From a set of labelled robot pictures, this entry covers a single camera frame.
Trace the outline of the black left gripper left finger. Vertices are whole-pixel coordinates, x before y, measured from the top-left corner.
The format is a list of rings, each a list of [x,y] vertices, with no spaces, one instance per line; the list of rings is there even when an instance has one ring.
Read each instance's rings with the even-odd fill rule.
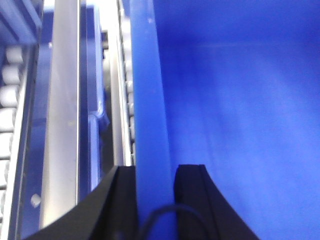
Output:
[[[138,233],[136,168],[114,166],[98,186],[30,240],[133,240]]]

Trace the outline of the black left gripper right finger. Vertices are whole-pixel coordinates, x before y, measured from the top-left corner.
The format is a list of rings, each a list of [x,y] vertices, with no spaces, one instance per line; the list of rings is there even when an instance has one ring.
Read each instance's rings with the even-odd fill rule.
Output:
[[[186,205],[204,221],[204,228],[192,214],[177,212],[177,231],[180,240],[257,240],[219,191],[203,164],[179,165],[174,179],[175,203]]]

